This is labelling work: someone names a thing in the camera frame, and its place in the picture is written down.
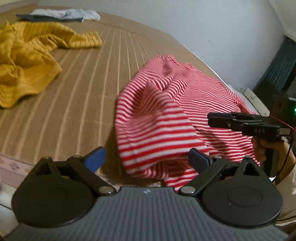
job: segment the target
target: ribbed gray surface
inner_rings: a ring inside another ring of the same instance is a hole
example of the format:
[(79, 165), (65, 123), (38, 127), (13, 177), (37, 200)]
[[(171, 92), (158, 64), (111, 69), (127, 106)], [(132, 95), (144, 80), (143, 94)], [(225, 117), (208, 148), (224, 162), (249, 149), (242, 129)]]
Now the ribbed gray surface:
[(64, 227), (44, 229), (20, 225), (7, 241), (279, 241), (287, 234), (274, 226), (242, 230), (209, 217), (194, 198), (172, 188), (123, 187), (101, 197), (82, 219)]

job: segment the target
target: black cable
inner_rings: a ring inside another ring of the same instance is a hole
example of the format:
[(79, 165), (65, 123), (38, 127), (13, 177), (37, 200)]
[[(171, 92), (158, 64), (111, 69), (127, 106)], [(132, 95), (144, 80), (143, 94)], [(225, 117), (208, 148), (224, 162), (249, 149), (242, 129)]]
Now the black cable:
[(281, 171), (284, 169), (285, 167), (285, 164), (288, 160), (288, 157), (289, 157), (289, 154), (290, 154), (290, 151), (291, 151), (291, 148), (292, 148), (292, 144), (293, 144), (293, 133), (291, 134), (291, 142), (290, 142), (290, 147), (289, 147), (289, 150), (288, 150), (288, 153), (287, 153), (287, 156), (286, 156), (286, 159), (284, 161), (284, 164), (283, 166), (281, 167), (280, 171), (278, 172), (278, 174), (276, 175), (276, 177), (272, 180), (272, 183), (275, 182), (275, 180), (279, 177), (279, 175), (281, 174)]

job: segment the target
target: yellow sweater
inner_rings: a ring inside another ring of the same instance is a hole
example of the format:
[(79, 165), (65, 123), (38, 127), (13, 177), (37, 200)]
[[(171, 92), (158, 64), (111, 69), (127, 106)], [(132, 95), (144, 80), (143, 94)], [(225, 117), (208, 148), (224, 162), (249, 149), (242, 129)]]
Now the yellow sweater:
[(97, 32), (80, 35), (60, 23), (6, 22), (0, 28), (0, 106), (42, 92), (62, 71), (50, 51), (101, 45)]

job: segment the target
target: dark gray cloth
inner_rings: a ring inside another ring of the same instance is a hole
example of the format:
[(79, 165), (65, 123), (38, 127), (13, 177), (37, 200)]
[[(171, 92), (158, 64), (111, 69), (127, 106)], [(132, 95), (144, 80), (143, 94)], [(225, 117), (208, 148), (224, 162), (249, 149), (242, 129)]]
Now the dark gray cloth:
[(39, 15), (30, 15), (30, 14), (16, 14), (21, 20), (27, 20), (30, 22), (82, 22), (83, 18), (76, 19), (59, 19), (49, 16), (39, 16)]

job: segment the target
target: light blue cloth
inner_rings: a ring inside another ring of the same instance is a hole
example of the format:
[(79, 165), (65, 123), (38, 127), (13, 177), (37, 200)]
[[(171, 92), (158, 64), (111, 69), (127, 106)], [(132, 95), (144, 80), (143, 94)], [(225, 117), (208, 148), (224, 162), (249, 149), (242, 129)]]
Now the light blue cloth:
[(30, 13), (30, 15), (47, 16), (64, 19), (77, 19), (82, 18), (84, 20), (99, 21), (101, 16), (94, 10), (82, 10), (82, 9), (65, 9), (65, 10), (51, 10), (51, 9), (36, 9)]

